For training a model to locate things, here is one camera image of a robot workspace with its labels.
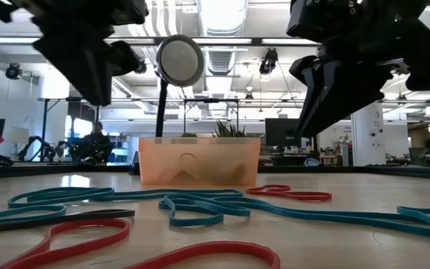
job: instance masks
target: translucent orange container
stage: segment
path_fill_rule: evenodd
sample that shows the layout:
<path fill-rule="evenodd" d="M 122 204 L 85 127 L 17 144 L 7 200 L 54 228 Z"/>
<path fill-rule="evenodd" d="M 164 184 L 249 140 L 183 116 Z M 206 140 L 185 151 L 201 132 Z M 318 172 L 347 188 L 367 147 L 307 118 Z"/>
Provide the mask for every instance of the translucent orange container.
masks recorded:
<path fill-rule="evenodd" d="M 139 138 L 144 185 L 255 185 L 260 138 Z"/>

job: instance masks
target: box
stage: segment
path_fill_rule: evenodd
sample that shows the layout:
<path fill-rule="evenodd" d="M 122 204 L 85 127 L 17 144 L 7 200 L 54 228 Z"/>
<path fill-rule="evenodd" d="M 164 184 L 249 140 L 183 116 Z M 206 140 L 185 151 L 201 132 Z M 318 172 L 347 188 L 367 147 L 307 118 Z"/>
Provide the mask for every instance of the box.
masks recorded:
<path fill-rule="evenodd" d="M 255 185 L 260 138 L 139 138 L 144 185 Z"/>

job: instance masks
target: table surface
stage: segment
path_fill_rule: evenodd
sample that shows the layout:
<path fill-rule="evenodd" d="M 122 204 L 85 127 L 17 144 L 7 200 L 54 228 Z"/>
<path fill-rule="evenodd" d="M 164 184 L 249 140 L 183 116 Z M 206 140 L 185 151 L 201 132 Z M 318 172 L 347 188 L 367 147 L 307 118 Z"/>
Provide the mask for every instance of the table surface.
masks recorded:
<path fill-rule="evenodd" d="M 430 179 L 374 174 L 261 174 L 258 185 L 285 184 L 297 191 L 327 191 L 331 202 L 300 202 L 260 197 L 291 208 L 395 212 L 398 205 L 430 207 Z M 0 179 L 0 211 L 17 194 L 53 187 L 112 187 L 117 191 L 143 189 L 138 176 L 127 173 L 28 176 Z M 207 241 L 246 241 L 264 245 L 280 255 L 282 268 L 430 268 L 430 238 L 353 224 L 294 220 L 252 211 L 247 220 L 226 216 L 225 222 L 206 227 L 170 227 L 168 212 L 158 200 L 138 202 L 75 202 L 68 212 L 102 208 L 136 211 L 129 239 L 103 250 L 66 259 L 43 268 L 123 268 L 162 253 Z M 197 213 L 178 213 L 196 217 Z M 38 244 L 46 228 L 0 232 L 0 264 Z M 66 247 L 115 232 L 92 227 L 63 233 L 52 249 Z M 170 268 L 268 268 L 256 258 L 217 254 L 190 259 Z"/>

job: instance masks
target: round mirror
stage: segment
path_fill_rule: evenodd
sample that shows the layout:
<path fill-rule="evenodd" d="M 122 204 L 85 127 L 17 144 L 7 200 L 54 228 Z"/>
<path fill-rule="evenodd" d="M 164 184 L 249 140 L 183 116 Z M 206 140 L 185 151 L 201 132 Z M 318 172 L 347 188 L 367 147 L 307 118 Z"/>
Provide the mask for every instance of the round mirror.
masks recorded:
<path fill-rule="evenodd" d="M 159 76 L 178 87 L 189 87 L 202 77 L 205 61 L 199 45 L 183 34 L 165 39 L 158 47 Z"/>

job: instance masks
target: white column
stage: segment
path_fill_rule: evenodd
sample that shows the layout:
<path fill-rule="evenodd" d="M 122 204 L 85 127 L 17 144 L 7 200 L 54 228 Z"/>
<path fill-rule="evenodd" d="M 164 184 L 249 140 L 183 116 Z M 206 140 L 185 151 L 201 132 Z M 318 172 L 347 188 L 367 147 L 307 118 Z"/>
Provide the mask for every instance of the white column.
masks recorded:
<path fill-rule="evenodd" d="M 355 166 L 386 164 L 382 104 L 373 103 L 351 116 Z"/>
<path fill-rule="evenodd" d="M 40 98 L 44 99 L 60 99 L 69 96 L 69 81 L 54 67 L 49 67 L 49 70 L 40 77 L 39 80 L 39 93 Z M 55 102 L 51 101 L 48 104 L 48 108 L 53 106 Z M 67 116 L 68 103 L 61 101 L 57 103 L 47 113 L 46 120 L 46 137 L 45 141 L 48 143 L 57 144 L 57 142 L 64 140 L 65 138 L 65 127 L 66 127 L 66 116 Z M 44 102 L 38 104 L 38 119 L 36 127 L 36 135 L 43 136 L 43 115 L 44 115 Z M 33 152 L 40 148 L 39 143 L 34 143 L 35 147 Z"/>

